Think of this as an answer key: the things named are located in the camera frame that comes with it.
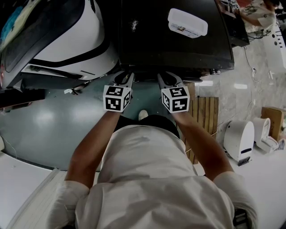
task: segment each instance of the gray tile floor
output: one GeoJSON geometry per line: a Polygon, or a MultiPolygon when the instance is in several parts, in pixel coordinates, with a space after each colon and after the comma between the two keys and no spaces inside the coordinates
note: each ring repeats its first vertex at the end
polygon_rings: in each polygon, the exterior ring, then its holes
{"type": "MultiPolygon", "coordinates": [[[[254,79],[244,49],[236,47],[233,51],[234,70],[204,77],[212,86],[197,85],[197,96],[219,97],[219,143],[223,142],[225,128],[231,120],[259,117],[262,106],[286,106],[286,76],[278,74],[269,78],[263,42],[255,40],[246,50],[249,63],[257,70],[254,79]]],[[[0,135],[16,149],[18,157],[66,170],[74,149],[104,113],[102,93],[108,82],[108,77],[97,79],[79,96],[52,90],[43,101],[2,113],[0,135]]],[[[146,109],[150,114],[171,119],[161,104],[157,83],[135,83],[133,90],[133,99],[124,116],[136,119],[140,110],[146,109]]],[[[6,150],[15,155],[8,144],[6,150]]]]}

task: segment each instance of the person's arm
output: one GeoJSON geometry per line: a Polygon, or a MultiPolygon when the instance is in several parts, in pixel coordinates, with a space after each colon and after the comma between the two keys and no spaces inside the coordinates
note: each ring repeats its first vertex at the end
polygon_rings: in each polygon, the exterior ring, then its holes
{"type": "Polygon", "coordinates": [[[107,111],[85,136],[72,155],[66,181],[76,181],[88,188],[93,186],[96,169],[116,128],[119,116],[119,112],[107,111]]]}
{"type": "Polygon", "coordinates": [[[210,180],[223,172],[233,171],[220,145],[188,112],[172,115],[210,180]]]}
{"type": "Polygon", "coordinates": [[[252,19],[248,16],[246,16],[244,13],[239,12],[239,10],[235,10],[236,14],[239,14],[241,18],[243,18],[245,21],[249,22],[250,24],[254,26],[262,26],[262,24],[259,22],[258,19],[252,19]]]}

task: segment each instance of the cardboard box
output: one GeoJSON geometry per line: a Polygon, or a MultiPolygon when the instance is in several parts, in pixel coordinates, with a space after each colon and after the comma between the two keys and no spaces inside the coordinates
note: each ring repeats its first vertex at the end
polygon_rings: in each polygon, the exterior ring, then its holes
{"type": "Polygon", "coordinates": [[[263,107],[261,118],[270,118],[271,125],[269,136],[273,137],[276,141],[286,138],[286,135],[283,133],[286,127],[286,110],[276,107],[263,107]]]}

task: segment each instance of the white cube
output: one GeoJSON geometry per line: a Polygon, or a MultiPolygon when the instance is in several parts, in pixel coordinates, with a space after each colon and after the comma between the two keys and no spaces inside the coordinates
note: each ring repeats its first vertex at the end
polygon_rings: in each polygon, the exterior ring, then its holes
{"type": "Polygon", "coordinates": [[[104,86],[104,110],[123,112],[131,100],[131,88],[119,86],[104,86]]]}
{"type": "Polygon", "coordinates": [[[162,89],[162,103],[170,113],[189,111],[188,87],[162,89]]]}

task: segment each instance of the white shoe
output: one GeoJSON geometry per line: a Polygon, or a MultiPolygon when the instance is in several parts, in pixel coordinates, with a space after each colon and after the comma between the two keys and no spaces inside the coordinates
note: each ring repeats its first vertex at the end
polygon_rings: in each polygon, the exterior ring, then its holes
{"type": "Polygon", "coordinates": [[[147,117],[148,117],[148,112],[146,110],[142,110],[139,113],[138,120],[140,121],[140,120],[147,118],[147,117]]]}

